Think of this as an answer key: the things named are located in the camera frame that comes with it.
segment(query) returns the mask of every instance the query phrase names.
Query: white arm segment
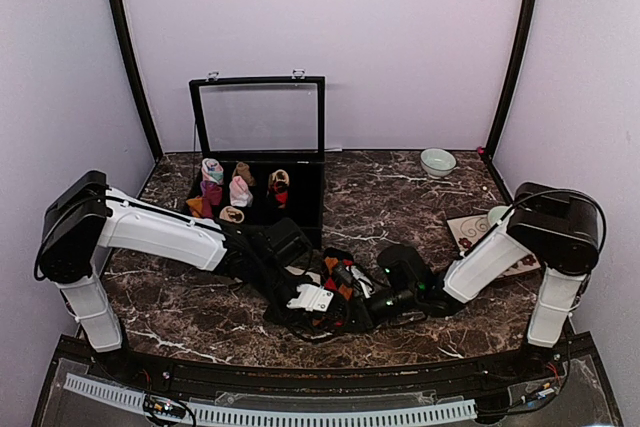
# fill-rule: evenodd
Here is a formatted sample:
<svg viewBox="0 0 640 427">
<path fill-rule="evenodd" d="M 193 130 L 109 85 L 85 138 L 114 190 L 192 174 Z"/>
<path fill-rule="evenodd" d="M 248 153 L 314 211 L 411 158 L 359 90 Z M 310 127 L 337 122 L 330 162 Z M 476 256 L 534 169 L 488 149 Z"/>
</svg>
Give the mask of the white arm segment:
<svg viewBox="0 0 640 427">
<path fill-rule="evenodd" d="M 129 197 L 117 189 L 107 190 L 107 195 L 118 197 L 138 205 L 149 205 Z M 151 212 L 112 200 L 107 207 L 113 215 L 107 218 L 98 240 L 101 247 L 120 247 L 147 254 L 179 260 L 201 270 L 214 270 L 224 254 L 224 236 L 203 229 L 198 224 L 220 228 L 210 219 L 184 216 L 184 220 Z M 175 212 L 166 211 L 175 216 Z"/>
<path fill-rule="evenodd" d="M 107 195 L 144 204 L 125 193 L 109 189 Z M 184 220 L 107 201 L 113 215 L 107 218 L 98 240 L 101 247 L 120 247 L 146 252 L 212 271 L 224 257 L 224 236 L 198 225 L 218 227 L 212 220 L 184 216 Z M 122 331 L 111 309 L 107 293 L 95 273 L 72 284 L 58 284 L 96 352 L 110 352 L 122 346 Z"/>
<path fill-rule="evenodd" d="M 447 294 L 466 304 L 505 270 L 531 254 L 529 249 L 507 234 L 511 215 L 485 235 L 467 256 L 451 264 L 444 278 Z"/>
<path fill-rule="evenodd" d="M 586 274 L 571 277 L 547 268 L 527 332 L 530 344 L 549 348 L 556 345 L 580 285 L 586 278 Z"/>
</svg>

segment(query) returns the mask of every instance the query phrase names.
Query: transparent lid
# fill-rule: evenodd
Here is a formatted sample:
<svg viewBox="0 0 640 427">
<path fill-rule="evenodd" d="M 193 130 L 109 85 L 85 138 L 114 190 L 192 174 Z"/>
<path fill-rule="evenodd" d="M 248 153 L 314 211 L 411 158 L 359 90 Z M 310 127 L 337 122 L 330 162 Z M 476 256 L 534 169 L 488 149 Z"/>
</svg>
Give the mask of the transparent lid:
<svg viewBox="0 0 640 427">
<path fill-rule="evenodd" d="M 324 150 L 324 112 L 320 111 L 324 92 L 319 95 L 324 81 L 283 78 L 279 83 L 271 78 L 269 83 L 260 83 L 260 79 L 239 84 L 228 83 L 234 79 L 192 82 L 192 96 L 199 96 L 202 108 L 204 128 L 199 125 L 198 133 L 203 152 L 309 155 Z M 248 82 L 246 78 L 235 80 Z"/>
</svg>

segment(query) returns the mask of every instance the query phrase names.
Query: metal latch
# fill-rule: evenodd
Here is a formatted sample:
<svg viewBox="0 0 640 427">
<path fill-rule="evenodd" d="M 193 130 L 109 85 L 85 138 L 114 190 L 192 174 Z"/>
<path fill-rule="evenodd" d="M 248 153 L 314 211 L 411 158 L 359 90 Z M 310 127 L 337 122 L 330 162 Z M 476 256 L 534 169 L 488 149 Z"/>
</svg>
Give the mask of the metal latch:
<svg viewBox="0 0 640 427">
<path fill-rule="evenodd" d="M 333 299 L 333 293 L 312 284 L 301 284 L 297 287 L 300 293 L 296 299 L 287 303 L 289 309 L 304 309 L 307 312 L 326 312 Z"/>
</svg>

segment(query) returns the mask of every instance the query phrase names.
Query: box lid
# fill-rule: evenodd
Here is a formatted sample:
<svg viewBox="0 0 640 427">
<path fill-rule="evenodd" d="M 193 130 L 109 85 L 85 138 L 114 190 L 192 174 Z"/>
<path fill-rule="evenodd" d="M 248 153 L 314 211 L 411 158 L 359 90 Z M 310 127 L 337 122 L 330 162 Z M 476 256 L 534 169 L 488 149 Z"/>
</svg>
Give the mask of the box lid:
<svg viewBox="0 0 640 427">
<path fill-rule="evenodd" d="M 324 77 L 213 76 L 189 90 L 205 157 L 324 161 Z"/>
</svg>

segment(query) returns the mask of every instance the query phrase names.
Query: bowl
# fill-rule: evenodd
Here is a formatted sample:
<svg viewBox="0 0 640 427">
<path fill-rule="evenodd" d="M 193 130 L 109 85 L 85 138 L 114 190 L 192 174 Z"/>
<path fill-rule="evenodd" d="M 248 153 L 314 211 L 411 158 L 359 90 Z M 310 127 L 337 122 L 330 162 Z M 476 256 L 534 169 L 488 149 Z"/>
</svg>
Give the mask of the bowl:
<svg viewBox="0 0 640 427">
<path fill-rule="evenodd" d="M 432 179 L 446 177 L 456 166 L 456 158 L 446 150 L 427 149 L 420 154 L 420 163 Z"/>
<path fill-rule="evenodd" d="M 487 214 L 487 222 L 489 222 L 489 227 L 492 227 L 500 218 L 504 215 L 504 213 L 509 210 L 509 207 L 506 205 L 499 205 L 494 207 Z"/>
</svg>

